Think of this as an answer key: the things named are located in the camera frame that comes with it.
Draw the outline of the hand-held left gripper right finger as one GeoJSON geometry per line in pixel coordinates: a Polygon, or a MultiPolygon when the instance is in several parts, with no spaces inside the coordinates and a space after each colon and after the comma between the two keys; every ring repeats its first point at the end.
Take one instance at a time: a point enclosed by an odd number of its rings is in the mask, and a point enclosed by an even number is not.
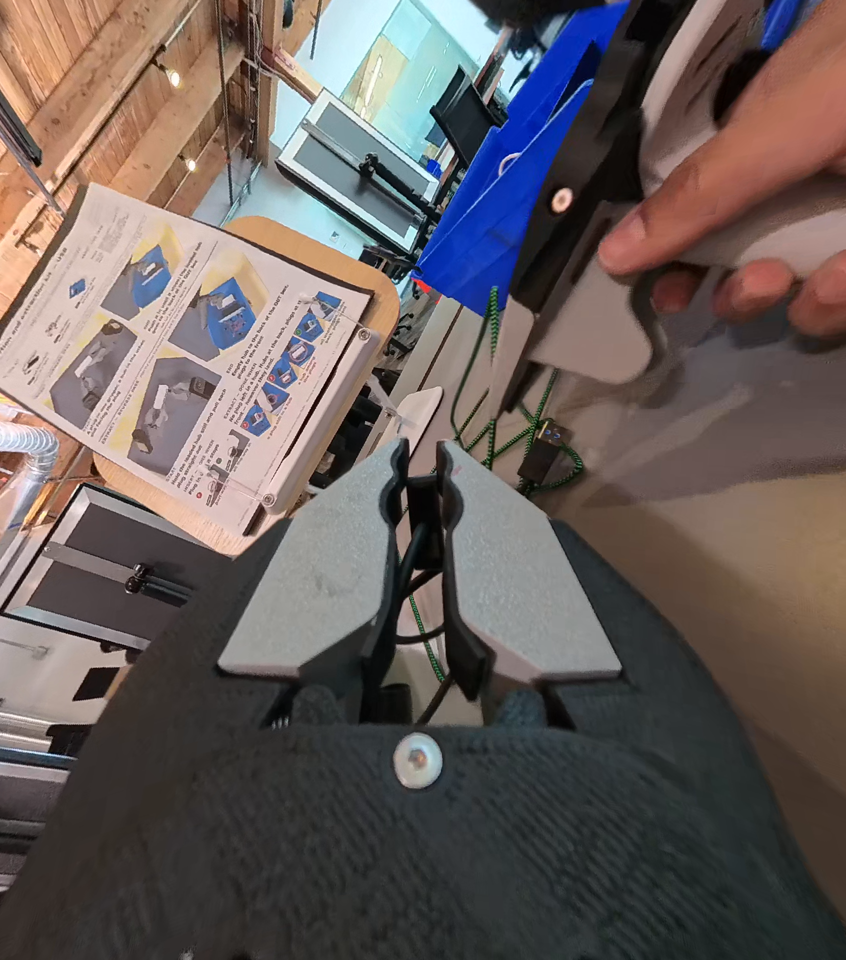
{"type": "Polygon", "coordinates": [[[437,446],[444,647],[474,702],[493,687],[615,680],[619,656],[549,517],[451,441],[437,446]]]}

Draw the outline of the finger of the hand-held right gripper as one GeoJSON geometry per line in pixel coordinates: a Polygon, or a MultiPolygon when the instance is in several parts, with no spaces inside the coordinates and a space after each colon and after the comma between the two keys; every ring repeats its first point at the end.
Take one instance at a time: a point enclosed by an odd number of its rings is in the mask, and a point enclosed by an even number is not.
{"type": "Polygon", "coordinates": [[[537,315],[522,303],[507,303],[500,320],[497,346],[491,361],[489,416],[511,411],[521,394],[529,369],[528,350],[533,344],[537,315]]]}
{"type": "Polygon", "coordinates": [[[590,262],[546,300],[527,360],[603,385],[625,385],[651,366],[655,346],[632,306],[633,287],[590,262]]]}

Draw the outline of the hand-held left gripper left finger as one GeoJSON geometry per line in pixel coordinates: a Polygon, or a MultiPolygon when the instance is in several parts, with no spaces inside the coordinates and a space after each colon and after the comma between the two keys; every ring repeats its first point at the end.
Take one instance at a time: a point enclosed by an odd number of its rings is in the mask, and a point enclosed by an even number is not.
{"type": "Polygon", "coordinates": [[[271,558],[218,657],[222,676],[376,706],[395,653],[409,462],[408,440],[393,438],[272,530],[271,558]]]}

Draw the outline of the black hub cable grey plug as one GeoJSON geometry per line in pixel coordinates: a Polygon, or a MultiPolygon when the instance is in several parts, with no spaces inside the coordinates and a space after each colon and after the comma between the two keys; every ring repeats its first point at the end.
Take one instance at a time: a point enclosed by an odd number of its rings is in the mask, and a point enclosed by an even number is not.
{"type": "MultiPolygon", "coordinates": [[[[436,559],[425,558],[433,539],[431,534],[432,530],[428,524],[417,525],[410,535],[405,555],[398,558],[395,588],[396,618],[399,617],[404,603],[413,599],[422,586],[435,579],[442,571],[441,553],[436,554],[436,559]]],[[[437,690],[422,712],[414,717],[413,694],[409,686],[405,683],[386,684],[382,681],[377,692],[372,696],[373,705],[369,707],[369,717],[374,722],[395,724],[413,722],[416,726],[427,726],[433,721],[450,690],[453,689],[454,679],[450,670],[440,664],[431,645],[431,641],[444,634],[444,628],[439,626],[424,630],[421,623],[421,619],[417,617],[415,633],[401,634],[396,626],[393,626],[383,635],[383,652],[390,655],[383,673],[389,672],[398,649],[404,646],[421,645],[429,658],[429,666],[439,681],[437,690]]]]}

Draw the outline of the blue plastic bin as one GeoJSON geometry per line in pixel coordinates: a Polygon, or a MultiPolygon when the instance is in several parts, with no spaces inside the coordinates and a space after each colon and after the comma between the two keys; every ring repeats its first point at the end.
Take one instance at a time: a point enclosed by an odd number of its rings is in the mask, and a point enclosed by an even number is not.
{"type": "Polygon", "coordinates": [[[537,197],[629,4],[574,14],[469,165],[412,279],[483,313],[505,303],[537,197]]]}

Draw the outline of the person's right hand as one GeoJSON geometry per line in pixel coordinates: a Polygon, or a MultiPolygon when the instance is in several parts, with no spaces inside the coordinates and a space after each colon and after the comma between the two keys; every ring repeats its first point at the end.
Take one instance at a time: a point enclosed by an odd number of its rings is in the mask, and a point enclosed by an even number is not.
{"type": "MultiPolygon", "coordinates": [[[[597,260],[616,278],[676,263],[709,234],[817,174],[846,176],[846,1],[820,2],[737,100],[722,130],[603,239],[597,260]]],[[[796,285],[782,260],[725,276],[713,311],[745,323],[796,285]]],[[[799,334],[846,340],[846,249],[799,284],[788,319],[799,334]]]]}

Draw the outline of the black monitor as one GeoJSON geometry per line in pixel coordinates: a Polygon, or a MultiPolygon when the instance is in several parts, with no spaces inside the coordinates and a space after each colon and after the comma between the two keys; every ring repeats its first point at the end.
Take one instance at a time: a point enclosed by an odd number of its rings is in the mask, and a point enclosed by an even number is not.
{"type": "Polygon", "coordinates": [[[486,104],[464,66],[457,66],[435,105],[429,109],[435,126],[453,148],[458,165],[466,169],[477,157],[490,132],[507,120],[505,110],[486,104]]]}

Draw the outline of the grey framed panel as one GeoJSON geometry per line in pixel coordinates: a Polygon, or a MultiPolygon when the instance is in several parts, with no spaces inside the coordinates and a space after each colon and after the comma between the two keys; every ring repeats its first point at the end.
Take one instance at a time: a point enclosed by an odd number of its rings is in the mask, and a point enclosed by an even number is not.
{"type": "Polygon", "coordinates": [[[416,258],[439,221],[440,180],[328,91],[276,159],[309,197],[393,254],[416,258]]]}
{"type": "Polygon", "coordinates": [[[111,490],[81,484],[20,572],[0,615],[139,653],[177,619],[216,566],[173,523],[111,490]]]}

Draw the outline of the printed instruction sheet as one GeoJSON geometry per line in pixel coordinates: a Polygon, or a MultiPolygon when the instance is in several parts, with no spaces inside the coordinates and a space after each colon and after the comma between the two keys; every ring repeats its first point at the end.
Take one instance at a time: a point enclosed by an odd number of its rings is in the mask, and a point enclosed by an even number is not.
{"type": "Polygon", "coordinates": [[[0,391],[227,537],[297,500],[374,296],[99,184],[0,321],[0,391]]]}

